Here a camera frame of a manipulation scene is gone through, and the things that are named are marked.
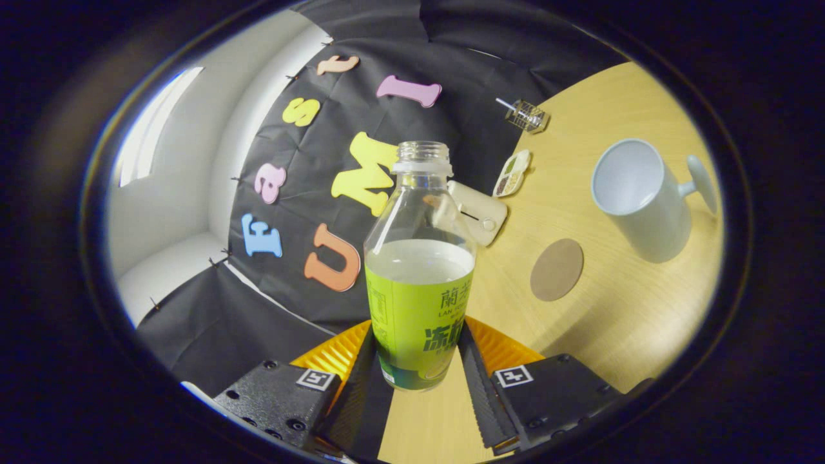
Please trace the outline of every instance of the mug handle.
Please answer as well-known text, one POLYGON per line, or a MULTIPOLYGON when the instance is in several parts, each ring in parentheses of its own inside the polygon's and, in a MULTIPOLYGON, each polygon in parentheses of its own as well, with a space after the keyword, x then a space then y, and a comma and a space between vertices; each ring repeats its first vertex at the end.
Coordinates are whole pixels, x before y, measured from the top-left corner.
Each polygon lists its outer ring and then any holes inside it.
POLYGON ((687 157, 687 169, 691 172, 693 180, 679 185, 679 195, 684 198, 693 192, 699 191, 702 199, 705 200, 705 204, 710 208, 710 212, 716 214, 716 195, 707 169, 694 155, 687 157))

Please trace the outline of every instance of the round table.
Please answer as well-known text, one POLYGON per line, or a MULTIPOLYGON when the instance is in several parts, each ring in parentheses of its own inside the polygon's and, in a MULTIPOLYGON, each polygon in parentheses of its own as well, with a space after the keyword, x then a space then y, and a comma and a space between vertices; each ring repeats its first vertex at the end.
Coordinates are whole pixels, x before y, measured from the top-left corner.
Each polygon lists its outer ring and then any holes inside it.
MULTIPOLYGON (((532 153, 521 189, 502 200, 509 216, 496 240, 478 251, 467 315, 545 355, 569 353, 616 389, 627 392, 660 375, 702 324, 716 287, 723 218, 699 195, 687 197, 693 229, 674 259, 648 263, 593 203, 590 179, 611 144, 647 140, 677 180, 690 180, 686 157, 709 170, 710 155, 687 114, 637 64, 620 64, 539 105, 551 115, 547 130, 524 133, 515 151, 532 153), (576 286, 556 301, 530 290, 530 272, 559 239, 582 246, 576 286)), ((510 130, 502 120, 502 130, 510 130)), ((467 462, 494 458, 483 447, 460 357, 433 391, 396 392, 379 459, 467 462)))

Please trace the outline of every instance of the plastic bottle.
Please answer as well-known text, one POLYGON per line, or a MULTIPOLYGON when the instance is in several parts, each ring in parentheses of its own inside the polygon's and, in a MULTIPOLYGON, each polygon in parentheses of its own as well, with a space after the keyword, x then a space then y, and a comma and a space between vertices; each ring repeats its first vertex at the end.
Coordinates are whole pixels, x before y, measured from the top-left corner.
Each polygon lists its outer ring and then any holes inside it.
POLYGON ((372 329, 384 378, 401 390, 444 380, 464 324, 476 243, 447 191, 447 146, 398 146, 396 189, 364 242, 372 329))

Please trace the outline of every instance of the brown coaster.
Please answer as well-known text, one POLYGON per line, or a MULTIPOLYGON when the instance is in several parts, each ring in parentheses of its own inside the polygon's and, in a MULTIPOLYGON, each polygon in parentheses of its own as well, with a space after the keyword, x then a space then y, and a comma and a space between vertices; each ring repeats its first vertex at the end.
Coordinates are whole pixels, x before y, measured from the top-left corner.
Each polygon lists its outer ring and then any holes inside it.
POLYGON ((582 275, 584 254, 576 240, 561 239, 545 249, 530 274, 530 289, 542 301, 567 295, 582 275))

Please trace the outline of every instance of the window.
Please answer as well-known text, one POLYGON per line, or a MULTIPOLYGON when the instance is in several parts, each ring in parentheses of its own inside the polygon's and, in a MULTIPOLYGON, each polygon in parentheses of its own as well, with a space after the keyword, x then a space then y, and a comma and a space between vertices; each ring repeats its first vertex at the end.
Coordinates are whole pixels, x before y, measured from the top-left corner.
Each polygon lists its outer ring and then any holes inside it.
POLYGON ((181 99, 186 89, 195 81, 202 67, 187 69, 178 74, 151 102, 141 111, 124 143, 120 146, 118 163, 120 165, 120 186, 145 178, 152 171, 155 147, 160 140, 163 126, 172 109, 181 99))

